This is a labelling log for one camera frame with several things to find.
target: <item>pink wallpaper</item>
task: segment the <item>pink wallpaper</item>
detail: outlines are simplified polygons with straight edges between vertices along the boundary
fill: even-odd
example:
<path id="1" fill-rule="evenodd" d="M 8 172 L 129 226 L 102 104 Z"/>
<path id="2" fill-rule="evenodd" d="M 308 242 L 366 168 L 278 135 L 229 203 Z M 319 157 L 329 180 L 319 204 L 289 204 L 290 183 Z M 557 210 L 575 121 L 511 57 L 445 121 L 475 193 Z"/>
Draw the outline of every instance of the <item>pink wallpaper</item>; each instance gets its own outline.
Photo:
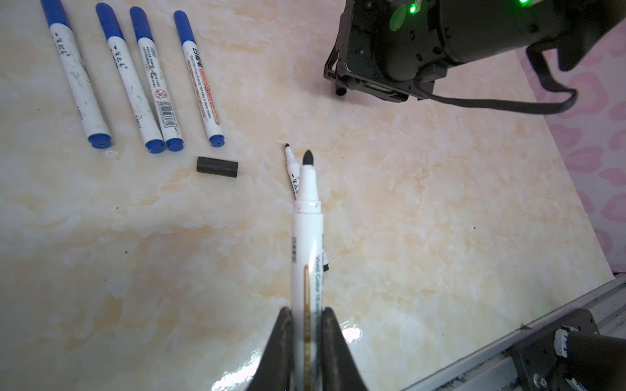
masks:
<path id="1" fill-rule="evenodd" d="M 572 109 L 546 122 L 608 263 L 626 272 L 626 21 L 570 72 L 558 70 L 555 51 L 545 54 L 556 79 L 580 93 Z M 525 49 L 517 55 L 538 102 L 566 96 L 543 90 Z"/>

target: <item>blue marker cap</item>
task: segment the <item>blue marker cap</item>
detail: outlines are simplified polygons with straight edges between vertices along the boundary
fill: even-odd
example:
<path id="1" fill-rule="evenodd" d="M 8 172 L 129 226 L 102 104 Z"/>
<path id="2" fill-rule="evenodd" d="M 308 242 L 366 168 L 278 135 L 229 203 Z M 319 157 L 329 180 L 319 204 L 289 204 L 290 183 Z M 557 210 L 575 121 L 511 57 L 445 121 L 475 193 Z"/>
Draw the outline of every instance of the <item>blue marker cap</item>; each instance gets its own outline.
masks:
<path id="1" fill-rule="evenodd" d="M 150 38 L 154 41 L 154 38 L 152 38 L 152 31 L 150 31 L 150 24 L 148 24 L 148 17 L 141 8 L 132 7 L 130 9 L 130 19 L 133 21 L 137 41 L 139 41 L 140 38 Z"/>
<path id="2" fill-rule="evenodd" d="M 54 23 L 61 23 L 71 28 L 61 0 L 41 0 L 41 7 L 43 8 L 43 13 L 46 15 L 48 26 Z"/>
<path id="3" fill-rule="evenodd" d="M 150 153 L 161 153 L 165 151 L 165 143 L 163 140 L 152 140 L 146 143 L 146 148 Z"/>
<path id="4" fill-rule="evenodd" d="M 180 44 L 183 44 L 186 41 L 195 43 L 192 26 L 189 24 L 187 14 L 183 11 L 176 11 L 174 13 L 174 22 L 176 23 L 176 30 L 178 30 L 178 36 L 180 37 Z"/>
<path id="5" fill-rule="evenodd" d="M 105 32 L 107 39 L 111 37 L 120 37 L 121 39 L 124 39 L 124 34 L 121 33 L 120 24 L 115 17 L 115 11 L 109 4 L 98 3 L 98 5 L 96 5 L 96 13 L 98 14 L 98 19 L 100 19 L 102 31 Z"/>
<path id="6" fill-rule="evenodd" d="M 219 148 L 222 145 L 224 145 L 224 136 L 222 135 L 215 135 L 212 136 L 210 139 L 208 139 L 211 142 L 211 146 L 215 147 L 215 148 Z"/>
<path id="7" fill-rule="evenodd" d="M 89 140 L 92 147 L 99 150 L 105 150 L 111 146 L 111 136 L 104 133 L 96 133 L 95 135 L 91 135 L 87 140 Z"/>
<path id="8" fill-rule="evenodd" d="M 167 142 L 167 149 L 177 152 L 183 149 L 183 140 L 181 138 L 170 138 Z"/>

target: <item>screw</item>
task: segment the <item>screw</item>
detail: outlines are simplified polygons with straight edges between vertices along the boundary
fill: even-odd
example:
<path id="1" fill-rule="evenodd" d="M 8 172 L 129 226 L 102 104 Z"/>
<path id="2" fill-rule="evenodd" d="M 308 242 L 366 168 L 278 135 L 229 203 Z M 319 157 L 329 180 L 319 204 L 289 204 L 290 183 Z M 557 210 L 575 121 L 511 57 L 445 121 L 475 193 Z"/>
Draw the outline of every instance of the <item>screw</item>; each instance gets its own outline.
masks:
<path id="1" fill-rule="evenodd" d="M 535 383 L 535 387 L 537 388 L 548 388 L 548 382 L 537 374 L 533 375 L 533 383 Z"/>

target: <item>marble table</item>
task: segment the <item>marble table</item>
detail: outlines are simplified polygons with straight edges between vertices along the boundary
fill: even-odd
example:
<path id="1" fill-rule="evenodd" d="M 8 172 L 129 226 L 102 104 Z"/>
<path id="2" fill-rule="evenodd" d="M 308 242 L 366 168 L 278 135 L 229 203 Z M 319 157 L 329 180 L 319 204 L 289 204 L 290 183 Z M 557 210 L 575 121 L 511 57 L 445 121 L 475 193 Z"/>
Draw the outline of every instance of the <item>marble table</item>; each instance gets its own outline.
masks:
<path id="1" fill-rule="evenodd" d="M 3 1 L 3 390 L 245 388 L 289 303 L 285 142 L 315 154 L 324 304 L 372 391 L 612 279 L 542 117 L 334 96 L 322 71 L 343 1 L 110 1 L 136 64 L 130 6 L 153 27 L 185 138 L 160 155 L 141 143 L 96 2 L 63 3 L 115 143 L 87 143 L 39 2 Z M 177 9 L 209 69 L 220 149 Z M 514 53 L 453 69 L 436 92 L 534 99 Z M 239 177 L 198 174 L 197 156 L 238 161 Z"/>

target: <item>whiteboard marker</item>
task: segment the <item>whiteboard marker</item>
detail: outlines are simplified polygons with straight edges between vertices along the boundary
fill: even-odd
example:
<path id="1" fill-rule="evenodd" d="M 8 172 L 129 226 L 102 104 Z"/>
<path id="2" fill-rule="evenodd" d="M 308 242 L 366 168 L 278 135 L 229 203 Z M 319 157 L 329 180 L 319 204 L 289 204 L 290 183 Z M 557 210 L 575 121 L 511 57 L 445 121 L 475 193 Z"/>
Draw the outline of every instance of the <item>whiteboard marker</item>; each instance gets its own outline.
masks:
<path id="1" fill-rule="evenodd" d="M 68 78 L 69 88 L 72 90 L 87 140 L 99 150 L 109 148 L 111 133 L 102 117 L 91 80 L 76 47 L 74 32 L 69 27 L 68 17 L 65 15 L 61 0 L 41 0 L 41 6 L 61 58 L 65 76 Z"/>
<path id="2" fill-rule="evenodd" d="M 165 76 L 157 57 L 157 47 L 152 38 L 148 17 L 141 8 L 132 7 L 130 18 L 135 28 L 137 45 L 141 51 L 141 61 L 143 61 L 143 69 L 146 71 L 150 85 L 150 93 L 157 111 L 156 116 L 161 126 L 161 134 L 170 151 L 180 151 L 183 149 L 183 139 L 180 136 L 178 121 L 170 100 L 170 92 L 165 84 Z"/>
<path id="3" fill-rule="evenodd" d="M 115 12 L 108 4 L 98 3 L 96 13 L 98 13 L 102 30 L 105 32 L 106 43 L 111 49 L 115 66 L 120 73 L 130 106 L 133 108 L 143 144 L 148 148 L 148 152 L 161 153 L 165 149 L 163 136 L 152 115 L 148 98 L 143 92 L 139 75 L 137 75 L 133 59 L 130 57 L 128 45 L 126 45 L 124 35 L 121 33 Z"/>
<path id="4" fill-rule="evenodd" d="M 300 163 L 295 158 L 294 152 L 291 150 L 289 144 L 285 144 L 285 155 L 287 157 L 287 173 L 289 174 L 289 180 L 291 181 L 291 187 L 294 189 L 294 195 L 298 196 L 298 181 L 300 180 Z M 324 264 L 324 271 L 330 269 L 328 265 L 328 256 L 326 255 L 326 249 L 322 248 L 322 263 Z"/>
<path id="5" fill-rule="evenodd" d="M 292 217 L 293 391 L 322 390 L 322 237 L 324 215 L 313 154 L 304 154 Z"/>
<path id="6" fill-rule="evenodd" d="M 211 89 L 208 87 L 207 74 L 200 59 L 200 52 L 195 43 L 187 14 L 183 11 L 176 11 L 174 13 L 174 22 L 176 23 L 178 36 L 180 36 L 180 43 L 183 45 L 183 54 L 189 68 L 189 75 L 192 77 L 208 140 L 214 147 L 222 146 L 225 142 L 222 125 L 220 125 L 220 118 L 217 116 Z"/>

